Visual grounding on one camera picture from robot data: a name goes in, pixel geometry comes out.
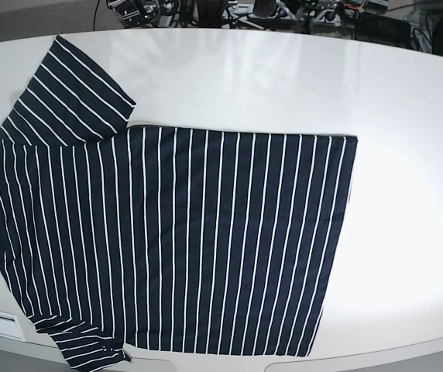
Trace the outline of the navy white striped T-shirt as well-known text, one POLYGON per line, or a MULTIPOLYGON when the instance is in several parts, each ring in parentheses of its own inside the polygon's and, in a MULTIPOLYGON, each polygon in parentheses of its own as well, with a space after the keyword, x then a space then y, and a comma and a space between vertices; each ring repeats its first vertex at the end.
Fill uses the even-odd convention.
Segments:
POLYGON ((132 126, 57 37, 0 127, 0 272, 68 364, 158 351, 305 357, 358 140, 132 126))

